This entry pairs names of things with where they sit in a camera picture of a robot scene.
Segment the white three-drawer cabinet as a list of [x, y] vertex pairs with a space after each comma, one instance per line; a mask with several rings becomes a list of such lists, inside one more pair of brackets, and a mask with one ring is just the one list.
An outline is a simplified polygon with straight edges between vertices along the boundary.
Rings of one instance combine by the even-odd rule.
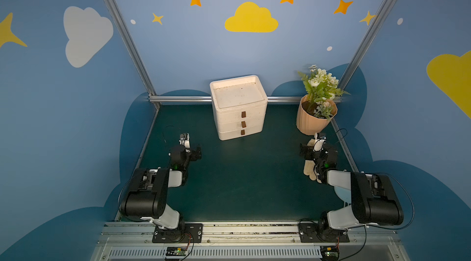
[[221, 141], [262, 131], [268, 98], [256, 75], [213, 81], [210, 91]]

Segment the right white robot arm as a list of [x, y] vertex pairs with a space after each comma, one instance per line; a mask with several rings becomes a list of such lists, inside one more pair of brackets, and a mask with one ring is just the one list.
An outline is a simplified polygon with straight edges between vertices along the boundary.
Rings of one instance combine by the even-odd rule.
[[350, 193], [349, 205], [321, 214], [315, 226], [316, 236], [321, 241], [337, 241], [348, 229], [361, 225], [394, 226], [403, 223], [404, 212], [389, 176], [337, 170], [338, 151], [329, 144], [301, 144], [300, 155], [314, 164], [313, 172], [318, 183]]

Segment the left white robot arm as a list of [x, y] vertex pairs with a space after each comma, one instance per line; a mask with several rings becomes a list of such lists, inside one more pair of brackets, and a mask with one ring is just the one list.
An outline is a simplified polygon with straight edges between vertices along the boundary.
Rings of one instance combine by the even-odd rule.
[[186, 184], [190, 162], [202, 158], [201, 147], [192, 149], [179, 144], [171, 149], [169, 156], [166, 168], [134, 171], [119, 211], [131, 221], [155, 225], [154, 243], [195, 242], [193, 232], [200, 232], [202, 227], [185, 224], [183, 216], [168, 205], [168, 190]]

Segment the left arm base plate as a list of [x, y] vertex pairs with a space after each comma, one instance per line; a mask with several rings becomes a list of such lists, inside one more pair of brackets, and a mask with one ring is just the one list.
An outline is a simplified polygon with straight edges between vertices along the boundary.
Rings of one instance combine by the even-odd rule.
[[203, 224], [185, 223], [176, 229], [155, 228], [152, 243], [201, 243]]

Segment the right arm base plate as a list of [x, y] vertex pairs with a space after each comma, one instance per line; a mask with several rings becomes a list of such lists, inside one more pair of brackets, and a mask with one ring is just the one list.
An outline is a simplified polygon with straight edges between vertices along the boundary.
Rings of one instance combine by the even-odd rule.
[[350, 239], [344, 230], [335, 230], [317, 223], [301, 222], [298, 224], [299, 237], [302, 243], [349, 243]]

